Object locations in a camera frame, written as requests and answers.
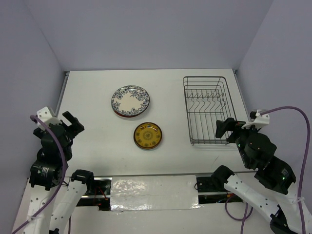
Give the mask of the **white blue floral plate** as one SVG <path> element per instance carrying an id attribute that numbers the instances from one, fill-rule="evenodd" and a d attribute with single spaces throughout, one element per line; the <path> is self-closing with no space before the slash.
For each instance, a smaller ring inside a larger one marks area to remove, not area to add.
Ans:
<path id="1" fill-rule="evenodd" d="M 136 85 L 126 85 L 117 89 L 111 98 L 111 106 L 118 106 L 119 109 L 128 111 L 132 107 L 148 107 L 150 96 L 148 92 Z"/>

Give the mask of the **amber brown plate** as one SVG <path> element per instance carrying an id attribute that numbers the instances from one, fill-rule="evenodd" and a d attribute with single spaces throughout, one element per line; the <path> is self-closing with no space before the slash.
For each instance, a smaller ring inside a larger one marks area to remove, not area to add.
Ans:
<path id="1" fill-rule="evenodd" d="M 161 128 L 152 122 L 144 122 L 138 125 L 135 130 L 141 149 L 151 150 L 156 148 L 162 141 L 163 133 Z"/>

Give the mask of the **red plate with teal flower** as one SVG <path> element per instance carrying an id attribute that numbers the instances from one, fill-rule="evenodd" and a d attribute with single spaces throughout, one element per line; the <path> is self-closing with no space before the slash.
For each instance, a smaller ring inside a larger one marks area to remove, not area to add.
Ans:
<path id="1" fill-rule="evenodd" d="M 118 117 L 124 118 L 124 119 L 135 119 L 135 118 L 141 118 L 144 116 L 144 113 L 138 114 L 138 115 L 132 115 L 132 116 L 127 116 L 127 115 L 122 115 L 120 113 L 114 112 Z"/>

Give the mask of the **dark teal blossom plate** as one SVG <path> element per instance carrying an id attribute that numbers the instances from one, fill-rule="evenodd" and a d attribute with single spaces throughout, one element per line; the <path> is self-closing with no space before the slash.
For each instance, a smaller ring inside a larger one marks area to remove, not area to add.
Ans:
<path id="1" fill-rule="evenodd" d="M 125 110 L 119 109 L 118 106 L 112 106 L 112 109 L 114 112 L 120 113 L 122 115 L 132 116 L 132 115 L 138 115 L 138 114 L 146 112 L 148 110 L 148 107 L 145 107 L 145 108 L 143 108 L 143 107 L 139 107 L 139 108 L 132 107 L 130 110 L 125 111 Z"/>

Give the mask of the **orange plate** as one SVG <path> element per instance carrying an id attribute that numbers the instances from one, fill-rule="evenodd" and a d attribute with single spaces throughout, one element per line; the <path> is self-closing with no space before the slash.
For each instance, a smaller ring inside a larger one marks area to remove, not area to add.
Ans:
<path id="1" fill-rule="evenodd" d="M 138 142 L 136 131 L 134 131 L 133 140 L 134 140 L 134 143 L 136 144 L 136 146 L 140 147 L 140 143 Z"/>

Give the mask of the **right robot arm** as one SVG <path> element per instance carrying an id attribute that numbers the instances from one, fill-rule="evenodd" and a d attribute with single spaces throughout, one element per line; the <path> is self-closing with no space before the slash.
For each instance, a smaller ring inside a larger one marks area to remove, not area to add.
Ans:
<path id="1" fill-rule="evenodd" d="M 221 138 L 231 132 L 226 141 L 236 145 L 244 167 L 256 171 L 255 179 L 272 192 L 274 199 L 256 192 L 223 165 L 213 172 L 212 185 L 243 199 L 269 222 L 275 234 L 310 234 L 312 215 L 299 195 L 295 174 L 289 164 L 274 155 L 276 145 L 259 132 L 269 123 L 268 115 L 255 117 L 251 122 L 217 120 L 215 136 Z"/>

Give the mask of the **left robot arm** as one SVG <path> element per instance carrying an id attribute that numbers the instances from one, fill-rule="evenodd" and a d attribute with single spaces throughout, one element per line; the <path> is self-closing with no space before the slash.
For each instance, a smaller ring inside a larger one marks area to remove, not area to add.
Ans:
<path id="1" fill-rule="evenodd" d="M 74 138 L 84 126 L 70 112 L 62 114 L 70 124 L 58 119 L 50 107 L 31 115 L 37 124 L 33 134 L 40 139 L 41 148 L 30 168 L 30 201 L 27 218 L 13 233 L 62 234 L 71 228 L 72 213 L 81 197 L 96 187 L 93 172 L 78 169 L 73 172 L 66 191 L 58 204 L 55 198 L 65 179 L 68 161 L 72 158 Z"/>

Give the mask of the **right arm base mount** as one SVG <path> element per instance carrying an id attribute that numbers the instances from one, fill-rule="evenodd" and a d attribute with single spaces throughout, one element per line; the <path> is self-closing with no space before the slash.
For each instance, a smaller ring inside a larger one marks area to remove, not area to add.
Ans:
<path id="1" fill-rule="evenodd" d="M 194 189 L 199 195 L 212 195 L 222 191 L 214 185 L 211 176 L 196 177 Z"/>

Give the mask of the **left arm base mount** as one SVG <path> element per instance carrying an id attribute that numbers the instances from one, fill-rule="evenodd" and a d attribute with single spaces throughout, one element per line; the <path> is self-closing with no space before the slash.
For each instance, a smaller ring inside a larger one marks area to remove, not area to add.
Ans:
<path id="1" fill-rule="evenodd" d="M 94 183 L 79 200 L 77 207 L 96 207 L 100 211 L 110 211 L 112 177 L 95 177 Z"/>

